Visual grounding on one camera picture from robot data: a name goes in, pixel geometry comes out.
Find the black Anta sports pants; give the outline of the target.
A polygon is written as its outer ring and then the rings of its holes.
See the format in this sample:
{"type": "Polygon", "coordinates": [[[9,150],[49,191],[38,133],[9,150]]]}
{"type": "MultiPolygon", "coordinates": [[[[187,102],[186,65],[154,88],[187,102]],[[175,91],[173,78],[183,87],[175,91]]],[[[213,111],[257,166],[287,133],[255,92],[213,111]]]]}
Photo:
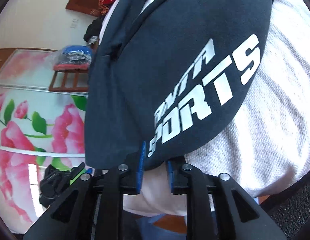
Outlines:
{"type": "Polygon", "coordinates": [[[233,119],[265,49],[274,0],[119,0],[89,68],[85,161],[146,149],[150,170],[233,119]]]}

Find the floral wardrobe sliding door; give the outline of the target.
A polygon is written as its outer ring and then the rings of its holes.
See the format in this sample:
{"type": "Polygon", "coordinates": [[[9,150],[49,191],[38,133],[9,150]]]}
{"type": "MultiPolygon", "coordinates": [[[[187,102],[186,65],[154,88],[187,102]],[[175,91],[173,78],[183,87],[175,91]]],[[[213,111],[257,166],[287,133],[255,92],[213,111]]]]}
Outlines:
{"type": "Polygon", "coordinates": [[[87,95],[48,90],[54,58],[50,50],[0,49],[0,218],[16,234],[44,212],[45,168],[84,161],[87,95]]]}

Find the white floral bed sheet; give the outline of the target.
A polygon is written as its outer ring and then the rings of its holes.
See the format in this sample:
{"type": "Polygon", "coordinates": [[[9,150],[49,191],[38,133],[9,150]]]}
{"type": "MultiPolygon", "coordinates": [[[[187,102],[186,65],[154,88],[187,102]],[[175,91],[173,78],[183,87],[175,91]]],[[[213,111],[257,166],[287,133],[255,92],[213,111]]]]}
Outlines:
{"type": "MultiPolygon", "coordinates": [[[[100,42],[119,0],[103,21],[100,42]]],[[[265,49],[231,122],[199,149],[182,155],[204,173],[229,173],[252,197],[284,191],[310,171],[310,11],[304,0],[274,0],[265,49]]],[[[170,193],[164,162],[146,169],[126,211],[186,214],[185,196],[170,193]]]]}

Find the wooden chair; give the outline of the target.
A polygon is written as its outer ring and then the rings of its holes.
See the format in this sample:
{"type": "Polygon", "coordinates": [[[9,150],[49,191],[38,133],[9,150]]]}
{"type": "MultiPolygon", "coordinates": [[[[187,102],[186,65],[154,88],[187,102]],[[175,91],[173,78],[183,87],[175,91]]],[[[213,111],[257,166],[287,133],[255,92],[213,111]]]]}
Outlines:
{"type": "Polygon", "coordinates": [[[48,90],[50,92],[87,93],[88,70],[55,71],[48,90]]]}

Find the plastic bag of clothes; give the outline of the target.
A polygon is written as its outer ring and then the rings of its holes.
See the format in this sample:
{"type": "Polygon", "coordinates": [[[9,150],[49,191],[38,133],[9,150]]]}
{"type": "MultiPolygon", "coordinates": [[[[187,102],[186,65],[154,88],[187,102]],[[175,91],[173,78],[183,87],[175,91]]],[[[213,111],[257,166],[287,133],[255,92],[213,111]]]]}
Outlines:
{"type": "Polygon", "coordinates": [[[94,51],[82,45],[66,46],[55,53],[53,70],[87,70],[90,67],[94,51]]]}

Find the black clothes pile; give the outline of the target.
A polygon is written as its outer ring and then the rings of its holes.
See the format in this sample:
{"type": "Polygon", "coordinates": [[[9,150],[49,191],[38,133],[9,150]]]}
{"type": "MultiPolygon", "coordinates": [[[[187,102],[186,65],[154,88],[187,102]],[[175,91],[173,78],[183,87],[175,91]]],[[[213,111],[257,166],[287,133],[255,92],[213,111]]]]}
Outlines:
{"type": "Polygon", "coordinates": [[[86,33],[84,34],[83,38],[88,46],[93,45],[97,41],[97,38],[99,37],[99,33],[102,29],[103,20],[104,20],[104,16],[96,18],[87,27],[86,33]]]}

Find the red pillow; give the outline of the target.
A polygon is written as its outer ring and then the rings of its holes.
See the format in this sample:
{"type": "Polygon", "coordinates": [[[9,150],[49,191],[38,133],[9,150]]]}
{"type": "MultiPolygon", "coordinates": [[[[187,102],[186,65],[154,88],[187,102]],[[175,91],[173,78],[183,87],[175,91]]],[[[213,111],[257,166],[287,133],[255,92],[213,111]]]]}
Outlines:
{"type": "Polygon", "coordinates": [[[99,0],[98,8],[101,15],[105,15],[116,0],[99,0]]]}

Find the white wall socket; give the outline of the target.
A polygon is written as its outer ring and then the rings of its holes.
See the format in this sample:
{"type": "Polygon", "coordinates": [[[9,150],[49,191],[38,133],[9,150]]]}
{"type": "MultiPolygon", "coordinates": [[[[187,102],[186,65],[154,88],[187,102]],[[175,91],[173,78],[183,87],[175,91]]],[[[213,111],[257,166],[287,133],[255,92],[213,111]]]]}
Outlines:
{"type": "Polygon", "coordinates": [[[71,21],[70,28],[76,29],[76,27],[78,26],[78,23],[79,23],[79,19],[73,18],[72,21],[71,21]]]}

